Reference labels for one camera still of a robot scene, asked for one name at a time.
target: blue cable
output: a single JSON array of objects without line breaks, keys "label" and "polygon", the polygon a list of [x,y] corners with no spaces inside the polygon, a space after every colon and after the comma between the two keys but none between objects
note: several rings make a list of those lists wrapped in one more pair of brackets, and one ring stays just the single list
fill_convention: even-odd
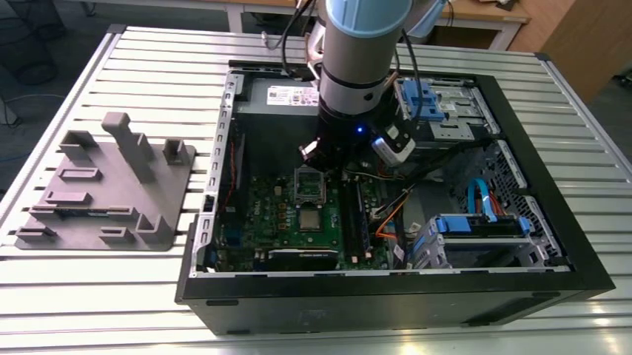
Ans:
[{"label": "blue cable", "polygon": [[481,190],[481,200],[482,200],[482,213],[489,218],[490,222],[497,222],[494,209],[491,208],[491,199],[490,199],[490,191],[486,188],[485,180],[475,177],[470,181],[470,185],[467,186],[467,213],[475,213],[475,187],[478,186],[478,190]]},{"label": "blue cable", "polygon": [[16,157],[12,157],[12,158],[2,158],[0,159],[0,163],[4,163],[5,161],[12,161],[12,160],[17,160],[17,159],[21,159],[21,158],[25,158],[30,155],[30,153],[26,153],[24,155],[18,155]]}]

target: wooden desk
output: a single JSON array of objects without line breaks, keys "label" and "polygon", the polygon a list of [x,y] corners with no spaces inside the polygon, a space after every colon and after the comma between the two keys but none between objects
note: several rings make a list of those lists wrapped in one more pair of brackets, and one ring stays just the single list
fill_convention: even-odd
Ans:
[{"label": "wooden desk", "polygon": [[[294,12],[294,0],[228,0],[228,3],[232,5],[225,8],[231,32],[243,32],[240,26],[241,13],[256,12],[291,14]],[[506,50],[519,26],[526,24],[531,19],[518,4],[513,7],[510,12],[497,8],[494,4],[481,3],[478,0],[455,0],[453,2],[453,7],[453,27],[478,28],[497,31],[497,35],[489,47],[490,50]],[[447,22],[449,6],[445,6],[437,26],[446,26]]]},{"label": "wooden desk", "polygon": [[[233,33],[243,32],[243,13],[278,13],[286,15],[294,13],[294,0],[90,0],[90,2],[223,10],[228,16],[228,30]],[[530,20],[529,15],[519,5],[513,8],[511,12],[498,9],[493,4],[479,3],[478,0],[455,0],[453,6],[454,27],[497,31],[497,35],[489,47],[490,50],[506,50],[519,26],[526,24]],[[449,7],[445,7],[437,25],[445,26],[447,21]]]},{"label": "wooden desk", "polygon": [[[503,11],[495,7],[497,2],[479,2],[478,0],[455,0],[451,5],[454,7],[454,21],[479,20],[495,22],[518,22],[527,24],[531,17],[519,4],[513,6],[511,11]],[[442,18],[449,17],[449,6],[445,7]]]}]

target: label sticker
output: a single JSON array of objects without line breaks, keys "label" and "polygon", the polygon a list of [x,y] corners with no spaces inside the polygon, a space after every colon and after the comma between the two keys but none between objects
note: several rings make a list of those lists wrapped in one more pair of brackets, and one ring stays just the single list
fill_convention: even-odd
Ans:
[{"label": "label sticker", "polygon": [[400,249],[398,245],[392,248],[392,254],[396,256],[399,261],[403,261],[403,249]]},{"label": "label sticker", "polygon": [[434,90],[435,94],[441,94],[445,98],[463,98],[465,95],[461,91],[441,91],[441,90]]},{"label": "label sticker", "polygon": [[318,106],[314,87],[268,87],[267,104],[272,106]]}]

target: aluminum table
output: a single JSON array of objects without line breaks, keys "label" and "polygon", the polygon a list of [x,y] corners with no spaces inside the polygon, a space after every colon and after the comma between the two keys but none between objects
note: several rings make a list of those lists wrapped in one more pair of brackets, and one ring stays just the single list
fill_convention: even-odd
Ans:
[{"label": "aluminum table", "polygon": [[[632,168],[550,62],[533,54],[415,47],[421,70],[494,75],[616,284],[493,328],[435,328],[216,337],[173,303],[184,234],[201,201],[229,59],[276,61],[257,35],[111,27],[8,194],[0,202],[0,352],[123,354],[628,354],[632,349]],[[299,38],[290,61],[303,60]],[[398,48],[410,69],[404,47]],[[28,219],[68,129],[97,140],[107,111],[124,111],[149,141],[197,149],[167,252],[22,251]]]}]

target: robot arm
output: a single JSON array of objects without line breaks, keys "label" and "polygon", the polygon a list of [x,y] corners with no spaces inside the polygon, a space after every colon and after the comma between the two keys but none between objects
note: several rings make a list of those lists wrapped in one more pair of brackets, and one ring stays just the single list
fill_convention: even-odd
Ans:
[{"label": "robot arm", "polygon": [[315,140],[300,147],[304,162],[318,170],[342,168],[358,144],[370,143],[388,166],[402,163],[412,151],[414,142],[396,119],[386,83],[410,11],[414,8],[416,14],[423,13],[414,34],[425,35],[445,2],[326,0],[319,3],[320,9],[326,5],[319,22],[327,17],[319,71],[319,126]]}]

